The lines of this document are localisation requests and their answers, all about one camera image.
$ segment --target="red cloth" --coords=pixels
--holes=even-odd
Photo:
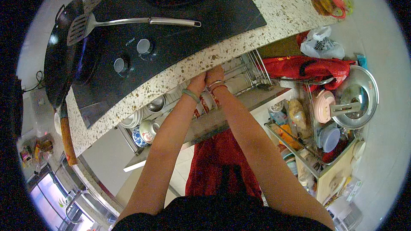
[[[285,76],[305,80],[317,77],[316,81],[320,81],[324,77],[333,76],[336,79],[324,85],[327,90],[336,89],[347,78],[350,65],[355,63],[354,61],[307,56],[275,57],[264,59],[263,62],[271,78]]]
[[[231,129],[196,144],[190,174],[185,187],[186,196],[216,195],[222,179],[222,166],[239,165],[248,195],[261,198],[260,186],[235,140]],[[233,169],[230,169],[228,193],[240,191]]]

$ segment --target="cabinet door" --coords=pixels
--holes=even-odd
[[[116,196],[131,174],[123,168],[134,156],[121,131],[111,129],[81,155],[101,183]]]

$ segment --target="granite countertop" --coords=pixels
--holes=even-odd
[[[100,0],[84,0],[85,11],[90,11],[99,2]],[[84,125],[73,90],[70,88],[66,101],[76,156],[121,120],[201,72],[265,44],[337,22],[335,18],[318,15],[312,7],[311,0],[253,0],[253,2],[264,16],[266,26],[233,36],[165,69],[124,97],[90,129],[86,129]]]

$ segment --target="stainless steel spatula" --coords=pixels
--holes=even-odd
[[[93,13],[87,13],[80,15],[73,20],[70,25],[69,33],[67,35],[67,46],[71,46],[85,38],[90,32],[98,26],[109,26],[117,24],[127,24],[127,23],[149,23],[149,24],[164,24],[164,25],[180,25],[180,26],[190,26],[190,27],[201,27],[201,22],[184,20],[184,19],[172,19],[172,18],[129,18],[114,20],[108,22],[97,22]]]

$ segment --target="gas stove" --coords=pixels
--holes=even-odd
[[[87,128],[138,86],[219,41],[266,25],[252,0],[102,0],[98,22],[142,17],[188,19],[201,27],[147,23],[96,27],[83,54],[97,61],[85,84],[73,84]]]

